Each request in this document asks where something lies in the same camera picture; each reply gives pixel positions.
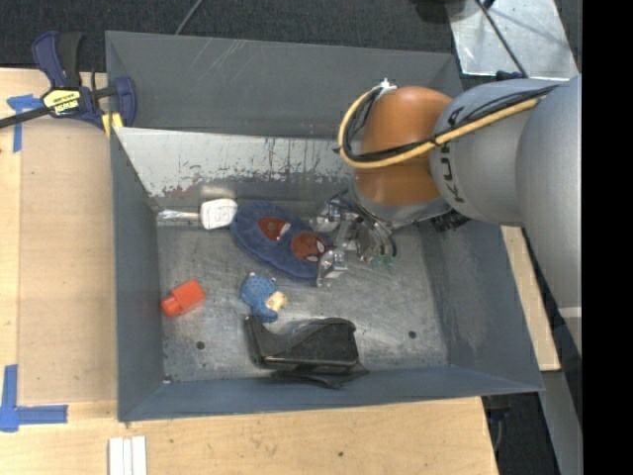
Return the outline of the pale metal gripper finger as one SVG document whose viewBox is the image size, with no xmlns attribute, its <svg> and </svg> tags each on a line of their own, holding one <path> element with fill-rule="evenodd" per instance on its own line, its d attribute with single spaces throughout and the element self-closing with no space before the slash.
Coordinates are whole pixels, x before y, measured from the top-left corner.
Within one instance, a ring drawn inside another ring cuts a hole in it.
<svg viewBox="0 0 633 475">
<path fill-rule="evenodd" d="M 317 287 L 325 285 L 328 279 L 336 279 L 348 270 L 345 250 L 334 248 L 327 250 L 319 259 L 317 266 Z"/>
<path fill-rule="evenodd" d="M 333 233 L 341 223 L 342 211 L 337 204 L 326 203 L 316 215 L 310 218 L 310 225 L 315 232 Z"/>
</svg>

